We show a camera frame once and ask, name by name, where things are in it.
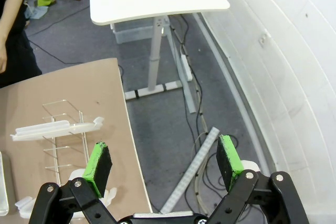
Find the acrylic dish rack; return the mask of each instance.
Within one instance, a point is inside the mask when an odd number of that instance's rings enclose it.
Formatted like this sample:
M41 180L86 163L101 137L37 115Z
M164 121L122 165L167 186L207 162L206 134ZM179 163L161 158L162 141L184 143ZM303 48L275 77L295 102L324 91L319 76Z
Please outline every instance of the acrylic dish rack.
M70 107L72 113L69 113L67 111L65 112L64 110L62 111L63 113L52 113L52 111L54 111L55 108L59 107L60 105L62 105L62 107ZM97 117L93 122L84 122L83 112L78 110L71 102L67 100L45 103L42 106L44 110L49 114L49 116L43 118L46 123L18 128L16 129L16 134L11 136L13 141L46 140L50 142L51 148L45 148L43 151L53 158L54 165L46 166L45 169L55 172L56 183L59 186L62 186L65 183L61 182L60 168L73 166L75 169L78 169L84 167L79 167L75 164L59 165L58 152L64 149L71 149L71 151L80 152L83 154L85 165L87 165L89 160L89 151L86 133L99 130L102 127L102 122L104 118ZM58 141L56 141L56 138L69 135L73 135L81 139L82 151L69 145L58 145Z

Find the person's arm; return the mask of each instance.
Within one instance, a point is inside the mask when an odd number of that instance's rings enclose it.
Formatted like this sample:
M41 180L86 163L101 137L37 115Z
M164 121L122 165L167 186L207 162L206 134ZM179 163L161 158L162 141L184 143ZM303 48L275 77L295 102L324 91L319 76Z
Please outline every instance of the person's arm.
M7 51L6 41L14 24L23 0L1 0L4 9L0 18L0 73L6 70Z
M6 70L6 41L23 0L6 0L0 19L0 73Z

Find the brown tabletop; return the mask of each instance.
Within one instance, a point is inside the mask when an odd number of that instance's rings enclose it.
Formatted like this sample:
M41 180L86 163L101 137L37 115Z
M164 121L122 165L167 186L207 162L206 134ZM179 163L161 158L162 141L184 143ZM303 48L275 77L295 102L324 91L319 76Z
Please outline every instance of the brown tabletop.
M99 131L87 133L87 142L89 153L98 141L106 142L109 147L113 165L107 189L116 187L118 190L108 207L112 215L119 220L135 212L150 212L116 59L61 69L0 89L0 151L10 157L17 200L26 196L35 198L40 186L56 182L56 176L45 169L54 165L54 159L43 151L51 148L50 142L13 142L10 135L16 128L45 123L42 118L48 113L42 104L63 99L83 112L85 122L92 122L98 116L105 118ZM81 136L64 136L56 141L57 146L83 150ZM62 183L67 181L72 170L85 167L83 153L69 148L57 154L59 165L74 165L60 168ZM20 218L17 212L0 217L0 223L28 223L28 220Z

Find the white plastic bar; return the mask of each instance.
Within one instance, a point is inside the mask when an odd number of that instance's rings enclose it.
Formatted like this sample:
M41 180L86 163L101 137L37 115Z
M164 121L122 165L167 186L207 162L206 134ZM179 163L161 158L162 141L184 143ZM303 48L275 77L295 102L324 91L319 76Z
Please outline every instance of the white plastic bar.
M98 123L102 123L102 121L104 120L104 118L101 118L102 120L97 120L98 118L96 118L93 122L98 122ZM79 111L79 120L81 123L84 123L84 117L83 117L83 112ZM89 162L89 150L88 150L88 142L86 140L86 131L82 132L82 141L83 141L83 150L84 150L84 156L85 156L85 162L86 164L88 164Z
M235 98L237 106L238 106L238 108L240 110L240 113L242 114L242 118L245 122L247 131L248 131L248 133L251 137L252 144L253 144L253 146L256 150L257 157L258 157L259 162L260 162L261 171L263 172L263 174L265 176L269 176L270 171L269 171L269 167L267 165L265 155L263 153L263 149L261 148L260 141L259 141L259 138L257 136L256 130L253 127L253 124L251 122L251 118L249 117L249 115L247 113L244 102L242 101L242 98L239 95L237 87L236 87L235 83L233 82L232 77L231 77L229 71L227 70L225 63L224 63L216 45L214 44L210 34L208 33L206 27L204 26L203 22L199 18L198 14L193 14L193 16L194 16L199 28L201 29L206 41L208 42L208 44L210 46L210 49L212 50L212 52L213 52L213 54L214 54L214 56L217 60L217 63L218 63L218 65L219 65L219 67L220 67L220 69L221 69L221 71L224 75L224 78L226 79L227 84L229 85L229 87L231 89L232 95Z
M196 156L194 157L193 161L191 162L190 166L188 167L187 171L183 175L182 179L175 187L174 191L160 210L163 214L168 214L173 210L175 205L177 204L180 197L183 195L184 191L186 190L187 186L191 182L192 178L195 176L197 170L199 169L201 163L205 159L206 155L208 154L211 146L213 145L214 141L218 137L219 129L213 127L209 132L209 135L206 137L204 143L202 144L201 148L197 152Z
M173 90L173 89L178 89L178 88L182 87L180 81L167 82L166 84L156 85L155 89L153 89L152 91L150 91L148 88L138 89L138 96L139 97L145 97L147 95L161 93L161 92L164 91L163 85L165 85L167 91ZM134 90L125 92L124 96L125 96L126 101L137 98Z
M160 48L162 39L163 20L164 20L163 16L155 17L153 23L152 48L151 48L151 56L149 58L149 73L148 73L149 91L154 90L156 86L156 80L160 62Z
M97 117L93 123L76 123L71 124L69 121L63 120L58 122L43 123L28 127L16 129L16 134L11 135L13 141L33 141L42 140L44 138L53 138L67 136L71 134L96 131L102 127L104 118Z
M178 52L178 50L176 48L176 45L175 45L174 40L173 40L172 32L170 31L170 29L167 29L167 39L168 39L170 49L171 49L172 54L173 54L174 61L176 63L179 78L180 78L182 86L183 86L183 92L184 92L185 101L187 103L189 113L195 113L196 108L195 108L193 97L192 97L191 92L190 92L188 81L186 79L186 73L183 70L182 62L179 58L180 53Z
M51 121L53 122L53 123L55 123L55 118L54 117L52 117L51 118ZM56 172L56 183L57 183L57 185L60 185L61 184L61 177L60 177L60 175L59 175L59 169L58 169L58 159L57 159L57 150L55 149L57 146L56 146L56 138L55 137L53 137L53 138L51 138L52 139L52 143L53 143L53 155L54 155L54 168L55 168L55 172Z
M160 93L163 92L163 86L160 85L156 85L153 87L153 89L149 89L149 88L144 88L144 89L138 89L138 94L140 97L144 97L146 95L150 95L150 94L156 94L156 93Z
M187 57L185 55L181 55L182 65L185 72L185 75L187 77L187 81L193 80L193 75L191 74L191 70L187 61Z

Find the floor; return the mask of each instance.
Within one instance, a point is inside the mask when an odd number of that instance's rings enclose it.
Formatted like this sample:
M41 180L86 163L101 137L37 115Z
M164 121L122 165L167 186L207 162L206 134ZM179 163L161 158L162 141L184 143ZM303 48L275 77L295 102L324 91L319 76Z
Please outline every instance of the floor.
M241 159L258 162L241 114L207 42L192 15L185 17L190 24L186 46L203 88L203 109L208 127L214 126L222 134L234 135L239 141L237 150ZM176 18L171 21L180 28ZM109 26L96 26L91 22L89 0L57 0L42 19L31 21L26 33L43 73L114 57L124 69L125 91L146 85L150 40L118 45ZM166 38L162 41L161 57L158 82L177 80ZM127 106L149 198L160 209L187 169L192 155L193 139L185 118L182 90L129 101ZM196 134L195 118L195 114L188 115ZM209 162L208 173L212 183L220 187L220 173L214 158ZM200 194L209 209L214 209L220 201L203 184ZM197 210L191 189L187 198L192 208ZM188 210L183 197L174 210ZM262 222L260 212L254 208L241 221Z

